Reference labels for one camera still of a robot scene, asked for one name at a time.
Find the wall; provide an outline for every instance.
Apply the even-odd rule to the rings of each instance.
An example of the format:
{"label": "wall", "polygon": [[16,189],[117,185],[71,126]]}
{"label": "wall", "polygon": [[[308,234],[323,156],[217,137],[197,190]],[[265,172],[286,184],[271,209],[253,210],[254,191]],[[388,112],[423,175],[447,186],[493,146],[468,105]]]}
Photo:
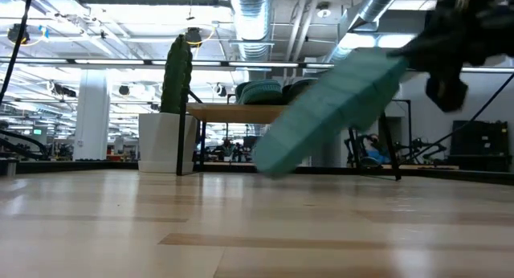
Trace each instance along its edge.
{"label": "wall", "polygon": [[[487,102],[492,94],[504,83],[510,74],[463,73],[461,79],[469,86],[466,103],[462,110],[456,113],[444,113],[425,94],[427,74],[408,73],[402,83],[399,96],[412,100],[412,131],[413,138],[423,137],[429,142],[451,132],[453,121],[469,120]],[[478,121],[507,121],[509,131],[510,153],[514,153],[514,80],[495,98],[483,111]],[[408,143],[407,125],[403,123],[403,144]],[[451,139],[443,145],[450,148]]]}

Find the teal object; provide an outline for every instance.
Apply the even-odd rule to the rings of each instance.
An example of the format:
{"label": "teal object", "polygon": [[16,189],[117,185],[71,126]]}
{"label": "teal object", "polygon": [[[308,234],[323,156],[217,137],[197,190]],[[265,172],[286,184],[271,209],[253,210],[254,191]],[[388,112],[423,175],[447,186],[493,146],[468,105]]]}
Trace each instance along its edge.
{"label": "teal object", "polygon": [[317,80],[300,80],[295,82],[293,85],[290,85],[291,87],[285,91],[282,91],[284,94],[284,101],[286,104],[290,104],[292,101],[296,99],[300,94],[302,94],[304,91],[306,91],[310,86],[315,84]]}
{"label": "teal object", "polygon": [[367,130],[398,91],[407,61],[381,48],[355,50],[290,105],[257,142],[257,170],[272,177],[293,171],[345,127]]}
{"label": "teal object", "polygon": [[275,80],[260,80],[236,88],[238,104],[282,104],[282,88]]}
{"label": "teal object", "polygon": [[241,98],[241,95],[243,94],[244,88],[250,84],[250,82],[243,82],[238,87],[235,88],[235,100],[236,102],[239,102],[239,99]]}

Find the ceiling light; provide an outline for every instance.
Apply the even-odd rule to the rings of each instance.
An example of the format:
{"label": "ceiling light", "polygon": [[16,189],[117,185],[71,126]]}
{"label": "ceiling light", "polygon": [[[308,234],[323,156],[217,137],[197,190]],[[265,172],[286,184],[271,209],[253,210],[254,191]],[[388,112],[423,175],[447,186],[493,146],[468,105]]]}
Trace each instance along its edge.
{"label": "ceiling light", "polygon": [[382,48],[404,47],[416,35],[412,34],[386,34],[378,38],[377,45]]}
{"label": "ceiling light", "polygon": [[17,109],[21,109],[21,110],[28,110],[28,111],[37,111],[38,109],[32,105],[32,104],[25,104],[25,103],[21,103],[21,102],[13,102],[12,103],[13,106],[15,106]]}
{"label": "ceiling light", "polygon": [[334,67],[334,64],[331,63],[309,63],[306,65],[307,68],[315,68],[315,69],[327,69]]}
{"label": "ceiling light", "polygon": [[318,13],[317,13],[318,17],[327,18],[328,16],[330,16],[330,14],[332,12],[330,12],[330,10],[328,9],[329,7],[330,7],[329,2],[320,2],[318,4],[318,6],[316,6],[316,9],[318,11]]}
{"label": "ceiling light", "polygon": [[[10,62],[10,58],[2,57],[0,58],[0,62]],[[16,63],[67,63],[67,60],[53,58],[17,58]]]}
{"label": "ceiling light", "polygon": [[191,61],[193,66],[221,66],[221,62],[217,61]]}
{"label": "ceiling light", "polygon": [[245,40],[230,40],[228,42],[230,45],[267,45],[267,46],[275,46],[275,42],[265,42],[265,41],[245,41]]}
{"label": "ceiling light", "polygon": [[298,63],[276,63],[276,62],[229,62],[230,66],[235,67],[289,67],[296,68]]}
{"label": "ceiling light", "polygon": [[20,102],[34,102],[34,103],[61,103],[60,100],[36,100],[36,99],[16,99],[16,100],[4,100],[6,102],[12,102],[13,104],[20,104]]}
{"label": "ceiling light", "polygon": [[29,125],[10,125],[9,129],[32,129]]}
{"label": "ceiling light", "polygon": [[143,65],[143,60],[117,60],[117,59],[76,59],[78,64],[123,64],[123,65]]}
{"label": "ceiling light", "polygon": [[[22,30],[22,24],[14,24],[13,27],[9,30],[7,30],[7,38],[15,43],[18,39],[19,32]],[[23,28],[23,39],[22,39],[22,45],[27,44],[31,37],[29,36],[29,32],[27,32],[27,25],[25,25],[25,28]]]}
{"label": "ceiling light", "polygon": [[463,67],[462,72],[469,72],[469,73],[514,73],[514,68]]}
{"label": "ceiling light", "polygon": [[130,88],[129,86],[125,86],[125,85],[121,85],[120,86],[120,89],[118,89],[118,92],[122,95],[122,96],[127,96],[130,94]]}

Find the wooden table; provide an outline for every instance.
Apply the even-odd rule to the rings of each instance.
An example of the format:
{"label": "wooden table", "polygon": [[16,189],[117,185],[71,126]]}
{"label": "wooden table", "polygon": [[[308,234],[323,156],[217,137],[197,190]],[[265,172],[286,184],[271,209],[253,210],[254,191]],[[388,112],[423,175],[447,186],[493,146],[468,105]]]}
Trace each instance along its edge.
{"label": "wooden table", "polygon": [[187,112],[199,121],[269,125],[284,105],[187,104]]}

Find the ceiling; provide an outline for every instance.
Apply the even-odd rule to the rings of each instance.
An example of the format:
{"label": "ceiling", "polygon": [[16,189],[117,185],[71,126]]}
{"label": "ceiling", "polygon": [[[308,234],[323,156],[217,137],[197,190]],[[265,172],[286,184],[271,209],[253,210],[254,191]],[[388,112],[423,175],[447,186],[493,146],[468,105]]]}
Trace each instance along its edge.
{"label": "ceiling", "polygon": [[[284,61],[292,19],[299,0],[273,0],[271,33],[274,45],[270,61]],[[300,60],[320,57],[337,44],[337,24],[344,8],[358,4],[360,0],[318,0],[327,2],[330,15],[321,18],[313,15],[308,30],[308,42],[301,48]],[[434,0],[397,0],[390,9],[429,10]],[[7,31],[20,22],[24,2],[3,0],[0,2],[0,56],[10,56],[13,43],[6,37]],[[188,27],[198,27],[205,41],[194,48],[196,60],[237,60],[239,48],[230,41],[237,39],[232,10],[212,6],[150,6],[90,4],[82,6],[48,6],[44,0],[35,0],[29,12],[28,31],[30,46],[23,46],[19,57],[64,59],[165,59],[170,44]],[[41,28],[47,30],[44,36]],[[0,80],[7,64],[0,63]],[[60,84],[80,94],[78,67],[40,67],[37,64],[19,64],[15,67],[7,98],[29,100],[61,100],[48,87]],[[137,134],[137,114],[153,112],[147,104],[123,104],[125,101],[160,100],[164,69],[108,69],[112,84],[110,135]],[[233,87],[244,82],[244,71],[194,70],[191,89],[204,102],[226,102],[225,97],[214,93],[217,84]],[[133,94],[122,96],[121,85],[131,88]],[[76,98],[64,97],[65,103],[4,103],[1,118],[12,125],[57,125],[66,130],[51,131],[60,136],[72,135],[75,128]]]}

